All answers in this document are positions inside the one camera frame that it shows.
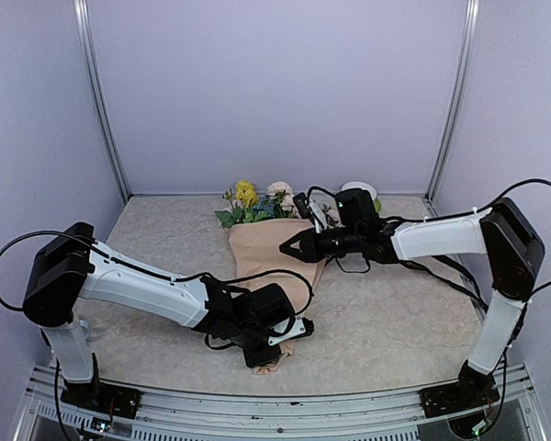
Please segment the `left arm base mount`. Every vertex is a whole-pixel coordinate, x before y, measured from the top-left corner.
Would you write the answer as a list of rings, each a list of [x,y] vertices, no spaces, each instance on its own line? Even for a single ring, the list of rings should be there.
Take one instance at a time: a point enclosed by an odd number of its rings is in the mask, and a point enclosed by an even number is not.
[[[61,399],[64,403],[96,413],[135,419],[141,403],[141,391],[101,381],[66,383]]]

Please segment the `aluminium frame post left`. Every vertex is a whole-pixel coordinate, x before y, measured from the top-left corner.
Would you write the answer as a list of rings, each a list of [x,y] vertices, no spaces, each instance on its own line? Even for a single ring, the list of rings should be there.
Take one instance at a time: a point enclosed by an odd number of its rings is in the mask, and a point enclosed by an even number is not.
[[[126,205],[132,194],[130,192],[125,171],[120,160],[116,140],[114,138],[107,112],[105,96],[99,77],[96,47],[91,29],[88,2],[85,0],[74,0],[73,10],[79,39],[84,54],[84,64],[87,71],[88,83],[96,110],[96,118],[104,142],[105,153],[109,161],[119,197],[122,203]]]

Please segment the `white ceramic bowl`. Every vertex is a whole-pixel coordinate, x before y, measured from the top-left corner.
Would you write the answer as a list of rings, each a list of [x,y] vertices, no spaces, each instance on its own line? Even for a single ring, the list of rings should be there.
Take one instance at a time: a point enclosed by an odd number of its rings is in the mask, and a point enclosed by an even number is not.
[[[362,189],[364,191],[367,191],[372,199],[375,199],[377,197],[377,191],[371,185],[365,182],[351,181],[342,185],[342,191],[349,189]]]

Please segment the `aluminium frame post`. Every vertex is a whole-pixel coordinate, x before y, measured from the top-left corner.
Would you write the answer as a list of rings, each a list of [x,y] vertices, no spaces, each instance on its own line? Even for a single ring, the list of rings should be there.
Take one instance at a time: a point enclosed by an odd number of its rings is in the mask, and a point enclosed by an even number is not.
[[[455,69],[455,80],[452,88],[446,119],[436,156],[429,185],[425,192],[425,199],[432,207],[437,200],[440,187],[448,165],[448,159],[453,147],[456,126],[464,101],[467,77],[474,50],[475,37],[478,28],[480,10],[479,0],[468,0],[465,20],[460,42],[460,49]]]
[[[132,194],[130,192],[125,171],[120,160],[116,140],[114,138],[107,112],[105,96],[99,77],[96,47],[91,29],[88,2],[85,0],[74,0],[73,10],[79,39],[84,54],[84,64],[87,71],[88,83],[96,110],[96,118],[104,142],[105,153],[109,161],[119,197],[122,203],[126,205]]]

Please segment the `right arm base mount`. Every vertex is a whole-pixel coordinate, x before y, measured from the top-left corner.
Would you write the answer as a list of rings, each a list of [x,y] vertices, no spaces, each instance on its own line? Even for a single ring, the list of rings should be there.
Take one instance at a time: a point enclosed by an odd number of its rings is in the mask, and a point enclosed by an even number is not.
[[[492,376],[460,378],[444,385],[424,388],[419,395],[426,418],[463,412],[500,399]]]

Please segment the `aluminium front rail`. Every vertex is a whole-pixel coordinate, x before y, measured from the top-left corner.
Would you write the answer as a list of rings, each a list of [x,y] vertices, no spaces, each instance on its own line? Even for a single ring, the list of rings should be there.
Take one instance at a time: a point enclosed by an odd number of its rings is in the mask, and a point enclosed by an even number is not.
[[[84,429],[103,440],[448,440],[468,409],[429,417],[418,387],[308,396],[244,396],[139,386],[134,418],[54,403],[54,370],[36,366],[11,440],[58,440]]]

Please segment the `yellow fake flower stem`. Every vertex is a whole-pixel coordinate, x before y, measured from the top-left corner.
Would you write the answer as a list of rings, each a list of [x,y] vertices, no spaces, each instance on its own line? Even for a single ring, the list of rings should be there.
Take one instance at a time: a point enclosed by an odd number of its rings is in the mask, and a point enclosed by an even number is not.
[[[259,198],[253,183],[240,180],[234,188],[227,189],[222,198],[228,202],[229,206],[223,210],[216,210],[214,214],[223,229],[254,221],[253,208]]]

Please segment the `green pink wrapping paper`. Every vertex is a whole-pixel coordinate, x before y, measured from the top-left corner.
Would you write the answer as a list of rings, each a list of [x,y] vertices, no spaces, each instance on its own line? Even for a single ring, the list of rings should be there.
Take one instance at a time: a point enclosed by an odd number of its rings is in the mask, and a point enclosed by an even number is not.
[[[325,268],[324,262],[304,263],[279,251],[279,245],[299,232],[312,227],[307,220],[274,219],[237,224],[230,228],[229,245],[235,262],[236,277],[248,277],[268,270],[292,271],[300,274],[316,288]],[[256,290],[276,283],[287,294],[294,311],[303,317],[308,311],[309,292],[305,283],[287,273],[271,274],[242,282],[241,286]]]

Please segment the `blue fake flower stem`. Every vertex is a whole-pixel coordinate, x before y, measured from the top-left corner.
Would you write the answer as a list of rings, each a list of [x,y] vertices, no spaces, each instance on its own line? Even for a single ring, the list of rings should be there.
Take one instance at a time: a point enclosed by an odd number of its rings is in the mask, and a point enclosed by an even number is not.
[[[274,219],[276,217],[276,202],[270,198],[260,198],[252,206],[252,214],[254,221]]]

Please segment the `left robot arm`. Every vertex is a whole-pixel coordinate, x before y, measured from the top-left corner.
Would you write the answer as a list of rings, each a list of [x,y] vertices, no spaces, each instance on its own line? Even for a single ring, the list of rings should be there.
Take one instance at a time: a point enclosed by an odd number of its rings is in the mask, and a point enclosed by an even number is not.
[[[226,347],[240,348],[249,368],[276,361],[280,344],[307,329],[276,283],[251,291],[238,279],[221,280],[209,272],[180,276],[126,257],[93,233],[85,222],[49,231],[52,240],[34,257],[21,305],[2,304],[41,329],[64,380],[90,408],[104,407],[110,389],[96,377],[96,356],[73,315],[79,299],[148,312],[207,340],[220,339]]]

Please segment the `aluminium frame post right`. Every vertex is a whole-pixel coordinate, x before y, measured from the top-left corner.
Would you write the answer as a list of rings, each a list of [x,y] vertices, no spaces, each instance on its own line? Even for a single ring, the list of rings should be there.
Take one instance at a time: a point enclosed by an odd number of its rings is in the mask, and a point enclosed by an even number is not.
[[[480,10],[479,0],[468,0],[465,20],[460,42],[460,49],[455,69],[455,80],[452,88],[446,119],[436,156],[429,185],[425,192],[425,199],[432,207],[437,200],[440,187],[448,165],[448,159],[453,147],[456,126],[464,101],[467,77],[474,50],[475,37],[478,28]]]

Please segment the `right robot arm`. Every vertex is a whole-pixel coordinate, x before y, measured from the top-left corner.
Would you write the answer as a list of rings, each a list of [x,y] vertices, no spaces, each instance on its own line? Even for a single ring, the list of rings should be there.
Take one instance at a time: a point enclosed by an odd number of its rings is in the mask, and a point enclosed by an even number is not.
[[[467,357],[467,373],[451,391],[454,403],[473,406],[488,389],[490,375],[516,338],[537,286],[545,244],[507,195],[487,205],[431,218],[381,216],[371,194],[349,188],[334,197],[340,223],[331,227],[306,194],[295,196],[300,213],[312,224],[279,249],[304,263],[359,254],[370,263],[412,264],[433,258],[450,266],[473,286],[483,310],[482,328]]]

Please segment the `black printed ribbon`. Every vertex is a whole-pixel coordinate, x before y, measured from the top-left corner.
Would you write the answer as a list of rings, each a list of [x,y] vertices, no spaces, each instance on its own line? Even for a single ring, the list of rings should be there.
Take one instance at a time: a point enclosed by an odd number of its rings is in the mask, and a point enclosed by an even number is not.
[[[488,311],[489,305],[480,292],[478,282],[464,266],[447,256],[436,256],[434,259],[439,264],[438,267],[430,267],[413,260],[401,260],[399,264],[410,270],[434,277],[439,282],[470,298],[482,312]]]

